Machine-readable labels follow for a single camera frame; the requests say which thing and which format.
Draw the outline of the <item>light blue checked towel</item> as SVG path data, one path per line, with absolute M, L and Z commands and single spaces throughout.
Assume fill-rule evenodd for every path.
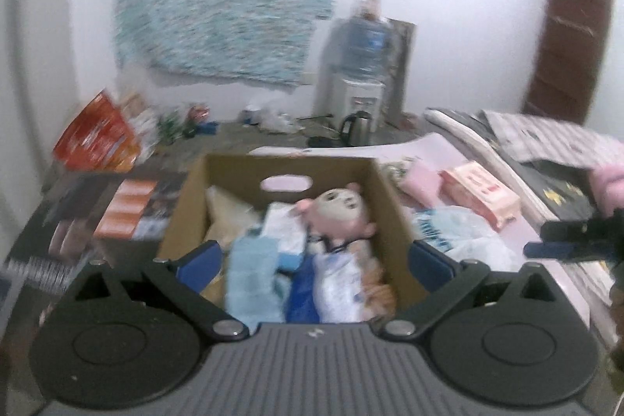
M 285 321 L 291 281 L 278 272 L 278 245 L 270 237 L 239 237 L 229 251 L 225 310 L 251 334 L 263 323 Z

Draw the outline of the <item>white blue plastic bag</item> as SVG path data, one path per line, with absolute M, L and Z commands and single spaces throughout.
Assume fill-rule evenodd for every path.
M 416 211 L 410 220 L 416 238 L 456 262 L 474 260 L 491 270 L 517 271 L 523 263 L 482 216 L 460 206 Z

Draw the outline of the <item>cream plastic bag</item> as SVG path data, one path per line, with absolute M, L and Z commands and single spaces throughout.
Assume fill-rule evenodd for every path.
M 205 197 L 209 225 L 204 240 L 217 242 L 223 252 L 261 223 L 261 214 L 251 204 L 219 186 L 208 187 Z

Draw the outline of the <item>pink rolled towel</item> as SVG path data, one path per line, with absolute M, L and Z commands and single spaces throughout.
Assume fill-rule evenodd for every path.
M 399 189 L 426 208 L 435 208 L 441 203 L 441 187 L 440 174 L 420 159 L 413 161 L 399 180 Z

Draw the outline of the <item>cardboard box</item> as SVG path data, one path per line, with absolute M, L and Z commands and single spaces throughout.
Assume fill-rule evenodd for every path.
M 300 192 L 263 189 L 265 179 L 280 175 L 306 176 L 311 184 Z M 415 236 L 394 187 L 373 158 L 206 154 L 196 160 L 186 175 L 156 255 L 180 258 L 203 242 L 211 225 L 205 197 L 210 186 L 229 191 L 263 211 L 273 202 L 295 203 L 302 198 L 315 198 L 351 182 L 361 186 L 370 217 L 376 223 L 371 247 L 385 268 L 386 281 L 395 291 L 398 308 L 404 310 L 422 301 L 428 291 L 408 267 L 408 251 Z

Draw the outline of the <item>pink wet wipes pack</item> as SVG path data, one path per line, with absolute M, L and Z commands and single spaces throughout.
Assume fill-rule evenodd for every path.
M 477 161 L 440 172 L 443 192 L 500 231 L 521 218 L 520 197 Z

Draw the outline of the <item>white label leaflet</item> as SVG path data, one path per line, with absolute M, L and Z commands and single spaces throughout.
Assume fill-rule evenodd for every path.
M 278 255 L 287 260 L 300 260 L 305 253 L 308 233 L 293 204 L 270 204 L 260 230 L 262 237 L 277 242 Z

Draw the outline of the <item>dark printed product box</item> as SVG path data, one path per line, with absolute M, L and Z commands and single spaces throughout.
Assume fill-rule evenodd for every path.
M 33 288 L 60 295 L 89 262 L 141 264 L 164 240 L 183 173 L 71 173 L 35 210 L 1 264 Z

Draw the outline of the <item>green floral cloth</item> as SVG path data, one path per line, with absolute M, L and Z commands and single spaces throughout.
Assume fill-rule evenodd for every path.
M 386 161 L 386 163 L 381 164 L 382 173 L 392 186 L 399 188 L 414 161 L 411 157 L 403 157 L 398 161 Z

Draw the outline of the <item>pink plush doll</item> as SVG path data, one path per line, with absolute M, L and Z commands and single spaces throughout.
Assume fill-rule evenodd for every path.
M 370 219 L 361 186 L 351 182 L 344 188 L 299 200 L 295 206 L 308 233 L 306 255 L 349 251 L 360 263 L 367 312 L 364 322 L 393 315 L 397 299 L 385 281 L 382 263 L 373 253 L 371 239 L 376 223 Z

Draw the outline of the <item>steel electric kettle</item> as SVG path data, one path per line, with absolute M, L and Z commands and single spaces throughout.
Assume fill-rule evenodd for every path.
M 339 128 L 339 139 L 346 147 L 368 146 L 372 132 L 373 118 L 366 111 L 346 116 Z

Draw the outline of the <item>brown wooden door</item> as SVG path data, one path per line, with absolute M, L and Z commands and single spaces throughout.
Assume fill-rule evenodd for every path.
M 521 112 L 583 124 L 610 29 L 613 0 L 547 0 Z

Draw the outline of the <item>red snack bag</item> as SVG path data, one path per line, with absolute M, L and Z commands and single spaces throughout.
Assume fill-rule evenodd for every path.
M 140 155 L 138 137 L 106 91 L 75 116 L 53 149 L 64 168 L 83 172 L 129 172 Z

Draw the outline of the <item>white plastic bag floor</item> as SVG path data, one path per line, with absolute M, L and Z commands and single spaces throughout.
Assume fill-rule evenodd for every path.
M 269 106 L 259 111 L 258 128 L 269 134 L 291 135 L 303 131 L 303 125 L 296 118 Z

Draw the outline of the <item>water dispenser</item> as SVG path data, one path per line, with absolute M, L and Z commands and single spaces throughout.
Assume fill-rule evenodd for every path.
M 398 128 L 417 31 L 415 23 L 385 17 L 381 0 L 355 1 L 350 16 L 334 24 L 321 54 L 324 88 L 316 102 L 331 130 L 360 111 L 371 117 L 373 131 Z

